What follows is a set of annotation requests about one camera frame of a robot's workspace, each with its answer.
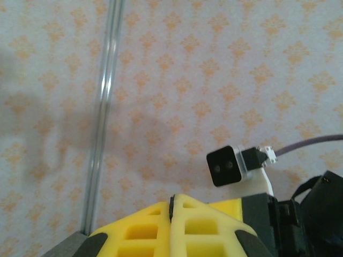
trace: rectangular cutout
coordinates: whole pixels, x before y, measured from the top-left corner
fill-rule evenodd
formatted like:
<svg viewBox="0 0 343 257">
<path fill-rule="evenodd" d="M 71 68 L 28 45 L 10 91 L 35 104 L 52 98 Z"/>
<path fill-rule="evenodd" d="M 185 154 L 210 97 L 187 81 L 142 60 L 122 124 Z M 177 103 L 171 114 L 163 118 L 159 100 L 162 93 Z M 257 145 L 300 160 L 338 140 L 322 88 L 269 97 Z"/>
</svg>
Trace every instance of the rectangular cutout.
<svg viewBox="0 0 343 257">
<path fill-rule="evenodd" d="M 187 243 L 187 257 L 227 257 L 223 244 Z"/>
<path fill-rule="evenodd" d="M 160 214 L 161 214 L 161 210 L 157 209 L 151 212 L 149 215 L 160 215 Z"/>
<path fill-rule="evenodd" d="M 182 205 L 183 208 L 195 208 L 193 205 L 191 205 L 190 203 L 188 202 L 184 202 L 183 205 Z"/>
<path fill-rule="evenodd" d="M 155 224 L 136 224 L 128 228 L 125 239 L 156 239 L 158 227 Z"/>
<path fill-rule="evenodd" d="M 154 257 L 154 247 L 121 247 L 117 257 Z"/>
<path fill-rule="evenodd" d="M 211 218 L 191 218 L 184 226 L 186 235 L 218 235 L 218 226 Z"/>
</svg>

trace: black cover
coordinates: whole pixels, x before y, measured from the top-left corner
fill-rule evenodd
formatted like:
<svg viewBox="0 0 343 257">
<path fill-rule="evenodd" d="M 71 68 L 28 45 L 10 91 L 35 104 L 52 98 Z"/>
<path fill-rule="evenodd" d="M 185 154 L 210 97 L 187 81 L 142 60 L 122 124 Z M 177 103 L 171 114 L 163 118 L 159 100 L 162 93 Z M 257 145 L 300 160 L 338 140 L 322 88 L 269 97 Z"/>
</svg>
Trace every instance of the black cover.
<svg viewBox="0 0 343 257">
<path fill-rule="evenodd" d="M 99 233 L 92 237 L 88 237 L 83 244 L 78 248 L 73 257 L 96 257 L 102 246 L 107 240 L 107 234 Z"/>
<path fill-rule="evenodd" d="M 267 154 L 261 152 L 256 147 L 242 151 L 242 156 L 248 171 L 261 168 L 262 164 L 268 159 Z"/>
<path fill-rule="evenodd" d="M 300 205 L 294 200 L 278 202 L 263 193 L 242 198 L 243 222 L 251 226 L 272 256 L 310 257 Z"/>
<path fill-rule="evenodd" d="M 170 222 L 172 222 L 172 218 L 173 218 L 173 211 L 174 211 L 174 199 L 175 199 L 175 195 L 173 195 L 171 198 L 170 198 L 170 202 L 169 202 L 169 219 L 170 219 Z"/>
</svg>

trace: patterned wallpaper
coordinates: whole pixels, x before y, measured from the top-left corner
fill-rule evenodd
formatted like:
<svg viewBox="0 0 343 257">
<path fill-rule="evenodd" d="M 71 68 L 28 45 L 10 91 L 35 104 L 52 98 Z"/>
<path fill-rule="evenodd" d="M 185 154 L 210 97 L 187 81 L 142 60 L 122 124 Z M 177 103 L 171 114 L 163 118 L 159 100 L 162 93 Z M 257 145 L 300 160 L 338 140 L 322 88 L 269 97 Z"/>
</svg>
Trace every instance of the patterned wallpaper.
<svg viewBox="0 0 343 257">
<path fill-rule="evenodd" d="M 125 1 L 95 228 L 186 193 L 215 188 L 206 154 L 343 132 L 343 2 Z M 275 195 L 343 175 L 341 143 L 279 158 Z"/>
<path fill-rule="evenodd" d="M 0 256 L 80 229 L 107 1 L 0 0 Z"/>
</svg>

